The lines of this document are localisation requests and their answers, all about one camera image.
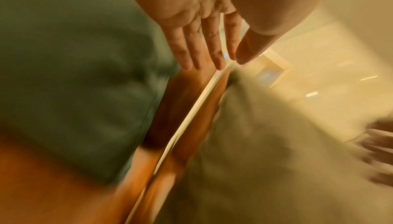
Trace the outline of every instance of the blurred hand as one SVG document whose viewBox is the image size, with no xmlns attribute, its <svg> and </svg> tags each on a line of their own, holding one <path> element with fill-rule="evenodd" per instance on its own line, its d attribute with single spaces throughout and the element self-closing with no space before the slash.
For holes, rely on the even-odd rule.
<svg viewBox="0 0 393 224">
<path fill-rule="evenodd" d="M 205 65 L 199 29 L 216 68 L 223 69 L 219 40 L 220 13 L 229 57 L 243 64 L 263 53 L 279 37 L 304 20 L 320 0 L 136 0 L 164 31 L 184 69 Z M 240 42 L 242 18 L 250 29 Z"/>
<path fill-rule="evenodd" d="M 377 120 L 367 125 L 366 129 L 370 137 L 363 140 L 361 145 L 371 151 L 368 162 L 377 161 L 393 165 L 393 153 L 386 150 L 386 148 L 393 149 L 393 136 L 389 136 L 390 134 L 393 135 L 393 118 Z M 373 181 L 393 187 L 393 174 L 379 173 L 373 178 Z"/>
</svg>

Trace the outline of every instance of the beige garment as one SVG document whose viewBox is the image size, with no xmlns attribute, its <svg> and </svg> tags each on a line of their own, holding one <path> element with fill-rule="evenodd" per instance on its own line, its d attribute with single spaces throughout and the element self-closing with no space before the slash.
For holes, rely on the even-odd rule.
<svg viewBox="0 0 393 224">
<path fill-rule="evenodd" d="M 207 140 L 155 224 L 387 224 L 391 199 L 348 149 L 234 71 Z"/>
</svg>

